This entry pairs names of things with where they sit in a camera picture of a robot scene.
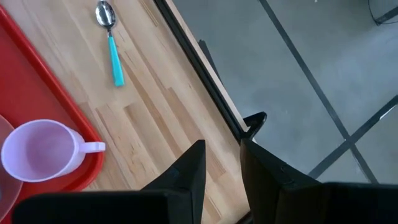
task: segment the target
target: spoon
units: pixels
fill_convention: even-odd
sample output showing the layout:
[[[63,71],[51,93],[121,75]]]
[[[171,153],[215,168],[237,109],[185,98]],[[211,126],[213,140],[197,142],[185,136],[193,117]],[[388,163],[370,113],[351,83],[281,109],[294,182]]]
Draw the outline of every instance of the spoon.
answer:
[[[105,0],[100,0],[95,9],[95,15],[98,23],[108,31],[109,51],[111,53],[112,73],[115,86],[123,86],[123,70],[120,63],[118,49],[113,39],[111,29],[116,22],[116,15],[112,6]]]

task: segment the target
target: turquoise spoon handle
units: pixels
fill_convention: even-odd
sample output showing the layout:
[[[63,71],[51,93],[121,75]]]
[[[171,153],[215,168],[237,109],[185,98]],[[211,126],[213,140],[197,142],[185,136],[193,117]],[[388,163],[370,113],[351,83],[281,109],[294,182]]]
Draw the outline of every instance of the turquoise spoon handle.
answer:
[[[112,74],[113,81],[115,86],[123,86],[124,85],[124,77],[122,65],[120,64],[120,59],[118,55],[118,49],[116,48],[116,44],[114,43],[114,39],[111,33],[108,35],[109,40],[109,51],[111,53],[111,61],[112,61]]]

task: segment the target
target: light wood tabletop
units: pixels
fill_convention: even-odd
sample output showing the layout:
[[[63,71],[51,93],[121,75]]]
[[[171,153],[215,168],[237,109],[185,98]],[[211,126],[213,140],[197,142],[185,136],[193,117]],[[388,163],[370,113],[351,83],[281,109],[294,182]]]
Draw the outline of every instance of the light wood tabletop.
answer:
[[[249,211],[239,145],[152,0],[110,1],[126,86],[115,88],[96,0],[1,1],[107,143],[88,190],[140,189],[196,140],[206,140],[203,223],[235,223]],[[171,1],[183,26],[243,120]]]

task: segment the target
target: red tray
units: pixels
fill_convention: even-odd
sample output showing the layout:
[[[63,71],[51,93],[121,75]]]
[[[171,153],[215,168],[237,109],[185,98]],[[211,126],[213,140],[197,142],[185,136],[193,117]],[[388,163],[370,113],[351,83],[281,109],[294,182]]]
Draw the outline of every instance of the red tray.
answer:
[[[87,141],[101,140],[1,6],[0,52],[0,114],[15,128],[33,119],[53,119],[77,130]],[[71,174],[36,184],[24,183],[17,202],[44,192],[83,190],[98,175],[103,161],[103,152],[88,154],[82,165]],[[2,223],[10,222],[9,212]]]

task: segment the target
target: spoon bowl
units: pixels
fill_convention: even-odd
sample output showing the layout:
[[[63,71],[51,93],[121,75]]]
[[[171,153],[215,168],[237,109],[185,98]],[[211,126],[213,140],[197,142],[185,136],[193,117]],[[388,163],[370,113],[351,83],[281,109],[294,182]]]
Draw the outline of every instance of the spoon bowl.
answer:
[[[99,1],[97,3],[95,16],[98,23],[107,30],[111,30],[112,26],[116,23],[116,15],[113,11],[113,8],[106,1]]]

